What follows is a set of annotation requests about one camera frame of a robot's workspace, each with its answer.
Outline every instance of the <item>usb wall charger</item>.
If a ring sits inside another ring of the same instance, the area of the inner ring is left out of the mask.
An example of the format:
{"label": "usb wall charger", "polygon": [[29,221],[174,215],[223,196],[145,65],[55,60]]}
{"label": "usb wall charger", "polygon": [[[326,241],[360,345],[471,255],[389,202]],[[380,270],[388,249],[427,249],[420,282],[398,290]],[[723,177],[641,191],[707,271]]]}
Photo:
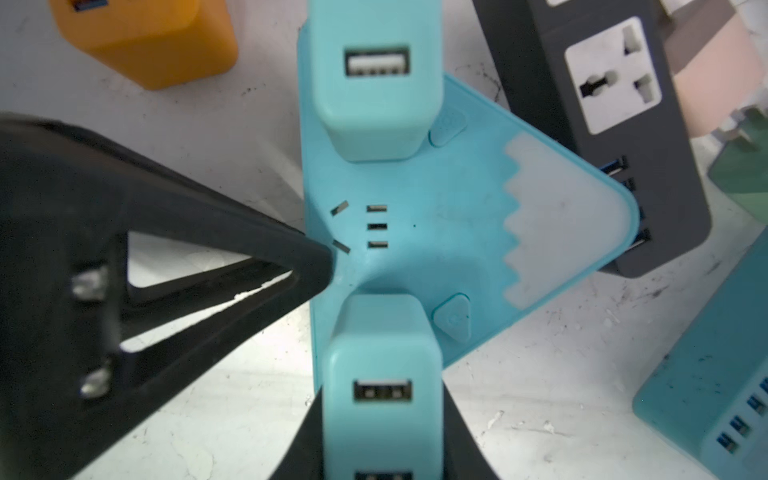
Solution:
{"label": "usb wall charger", "polygon": [[442,478],[442,352],[414,296],[350,296],[323,377],[326,478]]}
{"label": "usb wall charger", "polygon": [[768,472],[768,230],[634,398],[634,412],[722,480]]}
{"label": "usb wall charger", "polygon": [[147,90],[222,74],[237,61],[225,0],[48,0],[61,36]]}
{"label": "usb wall charger", "polygon": [[413,155],[442,106],[439,0],[310,0],[317,115],[348,161]]}

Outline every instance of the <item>dirty white surface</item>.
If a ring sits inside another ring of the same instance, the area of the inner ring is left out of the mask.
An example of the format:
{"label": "dirty white surface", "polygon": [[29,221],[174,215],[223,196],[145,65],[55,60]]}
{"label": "dirty white surface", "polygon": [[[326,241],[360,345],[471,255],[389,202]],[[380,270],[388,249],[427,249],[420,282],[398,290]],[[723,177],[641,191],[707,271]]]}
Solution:
{"label": "dirty white surface", "polygon": [[[444,3],[446,71],[506,105],[470,0]],[[46,2],[6,4],[0,110],[89,127],[301,226],[295,54],[304,0],[229,0],[240,42],[234,69],[158,92],[142,91],[61,40]],[[768,2],[747,0],[740,10],[768,57]],[[705,171],[717,146],[702,140],[694,147]],[[445,371],[502,478],[711,478],[631,411],[642,382],[762,229],[704,184],[713,229],[702,247],[637,280],[596,273]],[[179,249],[172,263],[168,250],[176,249],[142,250],[132,264],[136,275],[152,282],[233,259]],[[77,478],[266,478],[312,399],[305,305],[243,344]]]}

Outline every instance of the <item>yellow charger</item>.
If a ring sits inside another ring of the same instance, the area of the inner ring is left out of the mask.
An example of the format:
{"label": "yellow charger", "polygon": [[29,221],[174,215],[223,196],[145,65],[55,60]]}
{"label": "yellow charger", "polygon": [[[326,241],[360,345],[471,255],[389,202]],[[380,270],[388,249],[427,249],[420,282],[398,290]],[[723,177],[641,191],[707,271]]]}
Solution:
{"label": "yellow charger", "polygon": [[228,71],[237,40],[225,0],[48,0],[61,35],[148,90]]}

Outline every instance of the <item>usb port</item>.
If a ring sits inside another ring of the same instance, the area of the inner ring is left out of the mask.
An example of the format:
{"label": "usb port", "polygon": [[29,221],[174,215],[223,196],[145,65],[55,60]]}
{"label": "usb port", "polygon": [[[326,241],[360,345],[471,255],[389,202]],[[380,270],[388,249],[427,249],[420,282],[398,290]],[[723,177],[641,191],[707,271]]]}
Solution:
{"label": "usb port", "polygon": [[733,417],[733,420],[730,421],[730,426],[732,426],[733,429],[739,432],[743,437],[746,437],[750,434],[750,426],[747,425],[738,415]]}
{"label": "usb port", "polygon": [[356,402],[366,401],[406,401],[410,402],[413,395],[413,384],[410,380],[381,382],[358,382],[355,380],[353,391]]}
{"label": "usb port", "polygon": [[637,186],[634,184],[634,178],[628,178],[621,182],[621,184],[624,185],[630,192],[637,190]]}
{"label": "usb port", "polygon": [[650,230],[644,228],[637,233],[637,236],[634,238],[634,242],[632,242],[629,248],[627,248],[627,252],[633,248],[638,248],[640,245],[646,242],[650,242]]}
{"label": "usb port", "polygon": [[107,0],[74,0],[72,7],[76,12],[85,12],[92,8],[106,7],[109,5]]}
{"label": "usb port", "polygon": [[413,474],[411,472],[400,472],[400,473],[355,472],[355,480],[413,480]]}
{"label": "usb port", "polygon": [[721,433],[719,437],[717,437],[717,443],[721,444],[728,452],[735,452],[736,449],[739,448],[739,444],[734,442],[731,437],[729,437],[725,433]]}
{"label": "usb port", "polygon": [[759,413],[760,415],[766,412],[766,404],[762,403],[760,399],[754,395],[752,395],[750,399],[746,401],[746,404],[752,407],[752,410]]}
{"label": "usb port", "polygon": [[347,50],[344,58],[347,77],[407,75],[411,71],[407,48]]}
{"label": "usb port", "polygon": [[609,177],[613,177],[615,174],[622,170],[627,170],[628,168],[629,166],[627,165],[627,156],[621,155],[621,157],[617,158],[616,160],[600,167],[600,170],[602,170],[603,173]]}

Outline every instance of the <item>dark gray power strip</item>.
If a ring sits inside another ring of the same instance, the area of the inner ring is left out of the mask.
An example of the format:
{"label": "dark gray power strip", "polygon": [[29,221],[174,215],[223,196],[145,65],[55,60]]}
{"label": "dark gray power strip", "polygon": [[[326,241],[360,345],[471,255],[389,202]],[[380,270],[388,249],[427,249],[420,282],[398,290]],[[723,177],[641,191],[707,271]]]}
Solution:
{"label": "dark gray power strip", "polygon": [[512,113],[637,198],[637,241],[605,270],[641,276],[704,242],[709,208],[649,0],[473,2]]}

